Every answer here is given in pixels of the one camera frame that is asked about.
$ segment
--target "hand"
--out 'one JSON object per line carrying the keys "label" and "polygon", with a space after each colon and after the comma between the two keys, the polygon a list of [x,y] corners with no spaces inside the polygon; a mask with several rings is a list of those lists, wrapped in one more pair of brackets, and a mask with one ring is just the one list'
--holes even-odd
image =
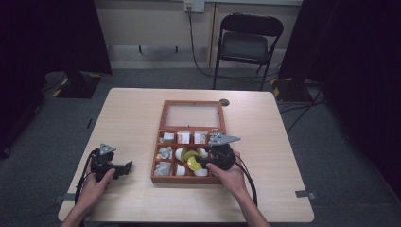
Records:
{"label": "hand", "polygon": [[92,160],[89,161],[89,165],[86,168],[86,179],[77,201],[77,205],[83,207],[86,213],[89,213],[95,206],[115,173],[115,169],[110,169],[98,183],[95,175],[91,173],[91,163]]}
{"label": "hand", "polygon": [[[242,166],[241,161],[238,158],[240,156],[239,152],[234,150],[234,154],[237,156],[236,162]],[[243,193],[248,194],[245,185],[244,172],[237,165],[233,165],[228,170],[222,170],[212,163],[208,163],[206,166],[221,179],[223,185],[236,199]]]}

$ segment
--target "person's left hand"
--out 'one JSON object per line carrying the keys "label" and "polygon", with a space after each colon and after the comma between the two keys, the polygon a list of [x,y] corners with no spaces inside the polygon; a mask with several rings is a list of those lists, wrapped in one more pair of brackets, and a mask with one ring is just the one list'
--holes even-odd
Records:
{"label": "person's left hand", "polygon": [[91,160],[89,161],[89,165],[86,168],[86,179],[83,183],[82,191],[80,192],[77,206],[81,206],[86,214],[88,214],[92,208],[96,205],[100,196],[107,189],[107,185],[113,178],[113,174],[115,173],[115,169],[112,168],[104,175],[103,179],[100,182],[96,181],[96,177],[93,173],[91,173]]}

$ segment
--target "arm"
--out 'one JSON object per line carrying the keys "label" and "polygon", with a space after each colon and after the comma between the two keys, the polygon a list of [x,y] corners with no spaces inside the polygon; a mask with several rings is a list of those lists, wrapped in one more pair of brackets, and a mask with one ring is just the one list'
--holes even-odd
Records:
{"label": "arm", "polygon": [[[239,156],[239,152],[234,151],[234,153],[235,155]],[[245,185],[244,173],[238,166],[233,165],[227,171],[221,170],[211,163],[206,164],[206,166],[221,179],[227,190],[229,190],[234,196],[239,204],[239,207],[241,208],[242,214],[244,215],[248,226],[270,226],[265,217],[263,217],[262,213],[260,213],[259,209],[253,203],[253,200]]]}
{"label": "arm", "polygon": [[77,204],[71,209],[67,218],[61,224],[61,227],[79,226],[80,222],[94,208],[100,196],[106,190],[107,185],[113,178],[115,169],[110,169],[103,179],[98,183],[94,174],[91,174],[91,165],[86,169],[86,180],[83,184]]}

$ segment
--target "electrical outlet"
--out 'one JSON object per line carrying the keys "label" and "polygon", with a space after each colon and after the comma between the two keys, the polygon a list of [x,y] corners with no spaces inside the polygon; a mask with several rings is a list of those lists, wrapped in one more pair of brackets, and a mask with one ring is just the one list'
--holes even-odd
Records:
{"label": "electrical outlet", "polygon": [[183,11],[204,12],[204,1],[183,1]]}

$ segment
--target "wooden tray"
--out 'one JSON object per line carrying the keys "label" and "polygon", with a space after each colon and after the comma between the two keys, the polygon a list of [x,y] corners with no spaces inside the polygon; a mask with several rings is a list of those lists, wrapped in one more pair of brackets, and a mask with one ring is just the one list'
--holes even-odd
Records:
{"label": "wooden tray", "polygon": [[[180,136],[182,131],[189,132],[188,138]],[[204,131],[204,136],[195,136],[198,131]],[[153,153],[153,164],[150,178],[153,183],[191,183],[191,184],[218,184],[220,179],[207,170],[206,176],[196,176],[188,167],[175,157],[179,148],[196,150],[207,148],[210,135],[216,132],[226,133],[224,115],[219,101],[180,101],[166,100],[160,120],[156,145]],[[160,150],[171,148],[171,156],[161,157]],[[168,173],[159,175],[155,173],[160,163],[170,165]],[[185,175],[177,176],[178,165],[185,168]]]}

